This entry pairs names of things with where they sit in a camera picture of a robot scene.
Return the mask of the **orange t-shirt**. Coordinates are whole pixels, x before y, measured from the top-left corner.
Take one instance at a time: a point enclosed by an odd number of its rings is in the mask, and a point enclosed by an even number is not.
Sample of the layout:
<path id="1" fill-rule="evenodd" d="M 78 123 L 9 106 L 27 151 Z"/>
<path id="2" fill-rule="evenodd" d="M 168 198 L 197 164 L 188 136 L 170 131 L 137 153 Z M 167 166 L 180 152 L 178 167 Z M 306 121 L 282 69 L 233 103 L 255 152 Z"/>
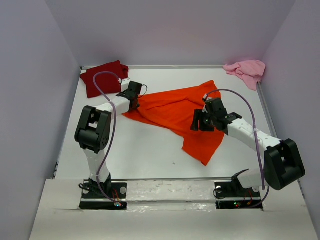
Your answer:
<path id="1" fill-rule="evenodd" d="M 139 100 L 139 108 L 123 114 L 128 119 L 171 130 L 183 137 L 182 150 L 207 166 L 225 134 L 192 131 L 194 110 L 204 107 L 203 96 L 217 87 L 213 80 L 201 85 L 151 93 Z"/>

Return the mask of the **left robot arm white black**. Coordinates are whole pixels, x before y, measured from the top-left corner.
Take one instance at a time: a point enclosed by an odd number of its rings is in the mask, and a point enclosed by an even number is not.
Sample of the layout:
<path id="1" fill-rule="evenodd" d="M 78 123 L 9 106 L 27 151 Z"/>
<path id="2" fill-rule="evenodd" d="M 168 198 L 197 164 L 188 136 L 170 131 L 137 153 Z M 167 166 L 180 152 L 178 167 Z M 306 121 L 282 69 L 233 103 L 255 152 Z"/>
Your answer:
<path id="1" fill-rule="evenodd" d="M 125 79 L 121 92 L 99 106 L 82 109 L 75 131 L 75 141 L 83 150 L 89 167 L 88 187 L 97 196 L 104 198 L 112 190 L 111 173 L 106 159 L 115 138 L 117 117 L 139 108 L 139 96 L 144 84 Z"/>

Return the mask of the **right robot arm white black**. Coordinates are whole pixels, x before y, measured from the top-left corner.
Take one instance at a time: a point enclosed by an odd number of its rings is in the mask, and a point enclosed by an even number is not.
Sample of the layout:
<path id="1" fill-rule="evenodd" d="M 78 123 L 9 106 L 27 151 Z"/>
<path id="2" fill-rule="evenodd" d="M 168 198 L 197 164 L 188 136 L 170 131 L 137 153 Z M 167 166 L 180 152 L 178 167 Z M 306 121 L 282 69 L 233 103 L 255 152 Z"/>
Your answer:
<path id="1" fill-rule="evenodd" d="M 209 98 L 202 109 L 194 110 L 190 129 L 202 132 L 218 130 L 256 151 L 259 168 L 242 170 L 231 178 L 230 190 L 235 196 L 263 186 L 280 191 L 306 174 L 295 141 L 270 136 L 239 114 L 228 113 L 220 98 Z"/>

